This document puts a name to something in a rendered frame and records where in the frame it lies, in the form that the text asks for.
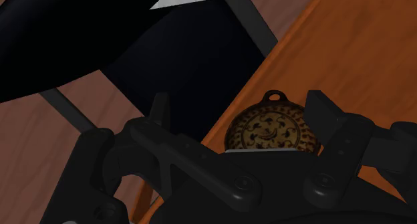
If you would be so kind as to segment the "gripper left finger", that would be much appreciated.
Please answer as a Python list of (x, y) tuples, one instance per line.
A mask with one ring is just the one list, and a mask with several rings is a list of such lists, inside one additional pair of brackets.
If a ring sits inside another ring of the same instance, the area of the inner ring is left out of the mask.
[(80, 136), (39, 224), (130, 224), (114, 194), (126, 175), (137, 175), (168, 199), (184, 175), (239, 212), (261, 202), (260, 182), (201, 143), (169, 131), (168, 94), (155, 96), (147, 117), (129, 120), (114, 134), (98, 128), (61, 92), (43, 98)]

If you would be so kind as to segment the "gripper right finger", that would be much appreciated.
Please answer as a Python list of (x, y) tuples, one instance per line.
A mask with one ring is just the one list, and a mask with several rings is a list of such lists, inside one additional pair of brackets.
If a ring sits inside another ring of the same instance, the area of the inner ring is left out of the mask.
[(303, 185), (307, 201), (334, 208), (360, 168), (370, 166), (417, 211), (417, 123), (379, 127), (365, 116), (344, 112), (320, 90), (308, 91), (303, 119), (323, 145)]

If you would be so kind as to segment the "brown patterned plate with loop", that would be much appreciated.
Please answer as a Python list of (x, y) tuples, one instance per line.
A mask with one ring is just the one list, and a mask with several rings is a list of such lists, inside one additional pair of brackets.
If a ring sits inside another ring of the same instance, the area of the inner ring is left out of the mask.
[(240, 112), (225, 134), (225, 150), (293, 148), (317, 154), (321, 144), (303, 119), (304, 107), (279, 90)]

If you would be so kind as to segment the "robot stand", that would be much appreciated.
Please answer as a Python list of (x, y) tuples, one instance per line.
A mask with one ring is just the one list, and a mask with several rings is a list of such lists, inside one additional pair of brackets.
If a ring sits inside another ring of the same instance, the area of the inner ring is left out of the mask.
[(202, 140), (264, 60), (245, 29), (261, 20), (251, 0), (153, 9), (150, 27), (103, 74), (143, 113), (170, 100), (170, 130)]

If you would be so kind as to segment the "orange wooden table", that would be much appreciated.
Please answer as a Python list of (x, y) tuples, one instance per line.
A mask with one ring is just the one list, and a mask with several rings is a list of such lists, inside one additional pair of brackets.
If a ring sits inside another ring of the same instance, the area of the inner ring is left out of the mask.
[(321, 90), (340, 108), (384, 128), (363, 165), (345, 169), (348, 154), (327, 146), (320, 157), (334, 177), (350, 180), (334, 209), (313, 205), (319, 185), (305, 176), (319, 160), (305, 152), (232, 157), (263, 178), (264, 205), (236, 213), (189, 182), (179, 194), (157, 199), (138, 224), (417, 224), (417, 0), (312, 0), (205, 138), (220, 150), (221, 136), (239, 110), (261, 92), (280, 87), (316, 114)]

